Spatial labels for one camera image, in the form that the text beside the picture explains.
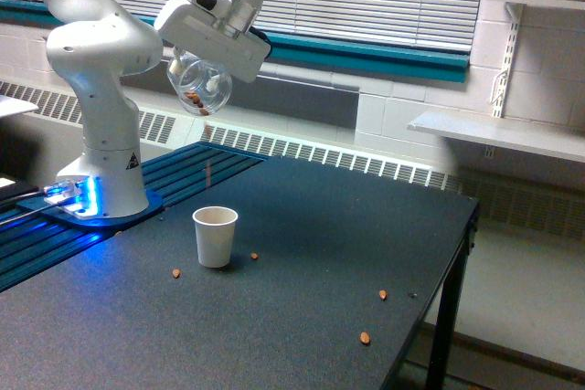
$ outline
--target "heating vent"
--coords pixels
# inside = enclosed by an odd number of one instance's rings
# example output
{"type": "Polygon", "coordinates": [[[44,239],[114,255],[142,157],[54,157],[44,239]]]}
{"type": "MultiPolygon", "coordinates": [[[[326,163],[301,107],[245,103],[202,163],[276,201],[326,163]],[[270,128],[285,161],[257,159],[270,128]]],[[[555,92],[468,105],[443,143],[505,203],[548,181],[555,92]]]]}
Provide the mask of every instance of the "heating vent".
{"type": "Polygon", "coordinates": [[[207,125],[201,140],[250,153],[283,155],[474,196],[480,199],[482,218],[585,240],[585,198],[566,197],[553,191],[550,194],[537,193],[520,184],[495,182],[482,176],[462,178],[417,163],[390,161],[375,154],[356,153],[320,143],[236,131],[233,128],[207,125]]]}
{"type": "MultiPolygon", "coordinates": [[[[0,95],[37,105],[36,114],[45,118],[82,124],[81,107],[75,96],[0,81],[0,95]]],[[[140,138],[166,144],[176,119],[163,114],[140,111],[140,138]]]]}

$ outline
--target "white paper cup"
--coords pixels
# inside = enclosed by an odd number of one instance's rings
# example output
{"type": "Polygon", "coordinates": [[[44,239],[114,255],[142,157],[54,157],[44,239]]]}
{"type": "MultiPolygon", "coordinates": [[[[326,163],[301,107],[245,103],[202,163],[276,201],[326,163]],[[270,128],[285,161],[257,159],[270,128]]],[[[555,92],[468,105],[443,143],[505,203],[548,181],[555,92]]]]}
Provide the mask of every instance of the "white paper cup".
{"type": "Polygon", "coordinates": [[[195,211],[193,221],[199,263],[210,269],[228,265],[238,213],[227,207],[203,207],[195,211]]]}

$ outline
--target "table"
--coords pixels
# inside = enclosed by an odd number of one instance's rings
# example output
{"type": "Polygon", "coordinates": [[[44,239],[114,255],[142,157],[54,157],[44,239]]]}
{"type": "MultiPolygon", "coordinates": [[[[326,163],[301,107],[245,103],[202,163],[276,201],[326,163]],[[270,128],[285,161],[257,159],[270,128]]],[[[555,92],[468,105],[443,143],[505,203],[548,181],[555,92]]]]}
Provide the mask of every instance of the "table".
{"type": "Polygon", "coordinates": [[[380,388],[444,282],[427,383],[441,388],[477,212],[270,159],[0,294],[3,385],[380,388]],[[209,205],[240,214],[223,270],[197,264],[190,214],[209,205]]]}

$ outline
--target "blue led light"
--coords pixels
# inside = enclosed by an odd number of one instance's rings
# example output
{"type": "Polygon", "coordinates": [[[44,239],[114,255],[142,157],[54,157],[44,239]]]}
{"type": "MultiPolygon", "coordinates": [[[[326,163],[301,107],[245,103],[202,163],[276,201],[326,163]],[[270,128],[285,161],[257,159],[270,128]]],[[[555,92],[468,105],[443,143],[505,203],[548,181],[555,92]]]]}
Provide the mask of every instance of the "blue led light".
{"type": "Polygon", "coordinates": [[[98,182],[98,178],[96,177],[88,177],[86,180],[86,190],[85,193],[86,201],[87,201],[87,208],[85,209],[84,216],[96,216],[100,212],[100,203],[99,203],[99,192],[100,192],[100,185],[98,182]]]}

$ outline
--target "wall shelf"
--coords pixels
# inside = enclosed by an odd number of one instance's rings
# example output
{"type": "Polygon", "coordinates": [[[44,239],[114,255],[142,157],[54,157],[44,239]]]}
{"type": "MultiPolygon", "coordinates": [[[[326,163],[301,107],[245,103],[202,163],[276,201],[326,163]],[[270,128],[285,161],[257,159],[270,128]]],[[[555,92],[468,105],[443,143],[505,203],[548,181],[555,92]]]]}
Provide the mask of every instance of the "wall shelf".
{"type": "Polygon", "coordinates": [[[36,110],[38,110],[38,107],[35,104],[0,95],[0,118],[36,110]]]}
{"type": "Polygon", "coordinates": [[[585,2],[577,0],[495,0],[511,5],[525,5],[535,8],[568,9],[573,11],[585,11],[585,2]]]}
{"type": "Polygon", "coordinates": [[[426,111],[409,130],[585,163],[585,132],[466,111],[426,111]]]}

